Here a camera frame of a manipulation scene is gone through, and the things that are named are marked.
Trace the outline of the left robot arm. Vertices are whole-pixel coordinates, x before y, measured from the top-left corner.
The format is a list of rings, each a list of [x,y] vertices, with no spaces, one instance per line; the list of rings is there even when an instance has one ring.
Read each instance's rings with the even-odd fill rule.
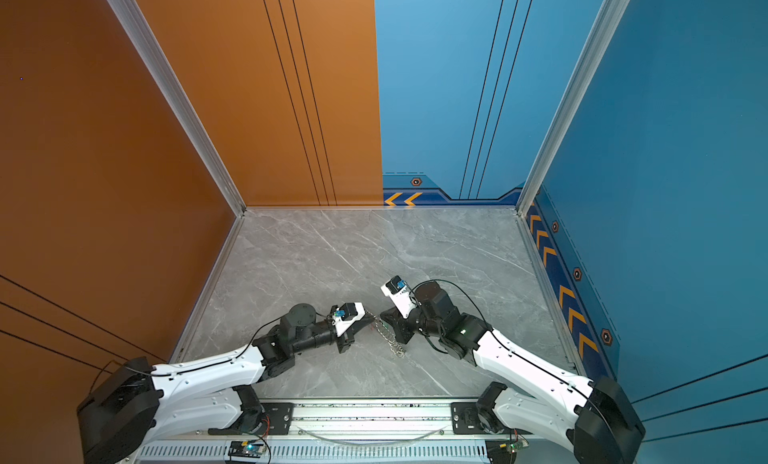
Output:
[[[334,305],[325,316],[297,304],[233,351],[175,364],[132,359],[77,408],[83,458],[116,463],[155,440],[197,430],[250,433],[264,413],[255,384],[285,373],[305,351],[334,345],[344,353],[373,321],[359,302]]]

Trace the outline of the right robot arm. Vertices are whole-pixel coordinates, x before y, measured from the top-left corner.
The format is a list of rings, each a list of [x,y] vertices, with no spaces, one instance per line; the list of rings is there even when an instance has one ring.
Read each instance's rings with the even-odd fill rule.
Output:
[[[646,430],[622,387],[561,369],[488,323],[460,311],[439,281],[382,285],[392,308],[381,313],[396,342],[425,337],[438,352],[496,375],[475,403],[476,425],[514,439],[528,432],[571,451],[580,463],[633,463]]]

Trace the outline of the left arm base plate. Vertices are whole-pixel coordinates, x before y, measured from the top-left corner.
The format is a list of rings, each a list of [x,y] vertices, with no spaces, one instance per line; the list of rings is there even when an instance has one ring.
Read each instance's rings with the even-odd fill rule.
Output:
[[[255,411],[243,413],[242,433],[261,437],[287,435],[294,409],[291,402],[262,403]]]

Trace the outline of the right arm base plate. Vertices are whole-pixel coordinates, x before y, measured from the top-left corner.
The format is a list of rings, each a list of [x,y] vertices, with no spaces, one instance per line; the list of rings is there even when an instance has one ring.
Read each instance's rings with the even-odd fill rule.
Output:
[[[449,405],[452,431],[455,435],[507,435],[514,431],[500,422],[482,417],[475,402],[452,402]]]

